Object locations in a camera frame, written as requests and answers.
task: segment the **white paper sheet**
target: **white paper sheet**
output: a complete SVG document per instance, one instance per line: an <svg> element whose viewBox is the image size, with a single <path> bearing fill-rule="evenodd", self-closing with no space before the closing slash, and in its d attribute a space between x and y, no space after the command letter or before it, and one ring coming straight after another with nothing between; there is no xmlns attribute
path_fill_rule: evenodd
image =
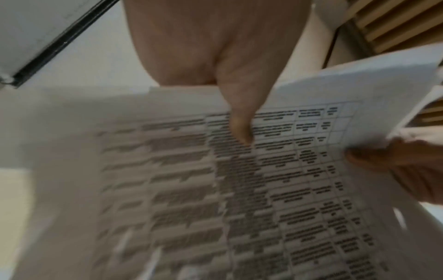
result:
<svg viewBox="0 0 443 280"><path fill-rule="evenodd" d="M115 110L107 123L27 149L37 206L59 211L14 279L132 280L158 248L154 279L439 279L437 223L342 151L379 143L427 99L442 54L431 46L281 86L251 147L230 136L214 87L101 102Z"/></svg>

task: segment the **hand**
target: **hand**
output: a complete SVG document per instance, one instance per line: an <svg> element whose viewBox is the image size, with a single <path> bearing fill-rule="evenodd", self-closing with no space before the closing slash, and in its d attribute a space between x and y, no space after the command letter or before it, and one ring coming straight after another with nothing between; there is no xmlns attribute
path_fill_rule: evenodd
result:
<svg viewBox="0 0 443 280"><path fill-rule="evenodd" d="M250 144L251 120L291 56L311 0L124 3L146 71L160 85L218 85L233 136Z"/></svg>
<svg viewBox="0 0 443 280"><path fill-rule="evenodd" d="M349 149L346 158L375 172L391 172L422 202L443 204L443 146L394 139L386 149Z"/></svg>

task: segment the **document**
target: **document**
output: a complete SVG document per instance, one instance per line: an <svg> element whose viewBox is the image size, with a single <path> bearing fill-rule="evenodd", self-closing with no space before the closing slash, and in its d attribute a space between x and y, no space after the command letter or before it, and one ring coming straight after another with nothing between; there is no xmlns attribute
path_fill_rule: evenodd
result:
<svg viewBox="0 0 443 280"><path fill-rule="evenodd" d="M343 151L382 143L439 97L442 50L280 85L249 147L216 87L153 89L145 112L30 143L36 209L57 214L13 279L440 279L438 222Z"/></svg>

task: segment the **paper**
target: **paper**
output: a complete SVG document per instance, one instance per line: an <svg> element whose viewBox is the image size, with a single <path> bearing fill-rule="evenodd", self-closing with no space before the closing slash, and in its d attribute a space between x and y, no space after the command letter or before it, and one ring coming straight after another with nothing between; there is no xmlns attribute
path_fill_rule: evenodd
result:
<svg viewBox="0 0 443 280"><path fill-rule="evenodd" d="M442 50L406 69L363 62L277 88L251 147L231 137L212 87L154 89L140 118L115 112L93 131L33 144L37 204L60 214L13 279L134 280L154 252L159 280L439 279L434 220L342 151L383 140L426 99Z"/></svg>

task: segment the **table grid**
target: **table grid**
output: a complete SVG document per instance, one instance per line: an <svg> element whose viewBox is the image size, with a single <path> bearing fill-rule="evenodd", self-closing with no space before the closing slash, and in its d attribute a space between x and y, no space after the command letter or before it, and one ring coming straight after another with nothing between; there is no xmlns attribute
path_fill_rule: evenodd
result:
<svg viewBox="0 0 443 280"><path fill-rule="evenodd" d="M376 218L340 153L358 107L261 110L251 147L231 137L227 113L106 126L91 279L134 279L158 246L154 279L177 279L186 266L211 280L385 279L386 261L373 257L383 251Z"/></svg>

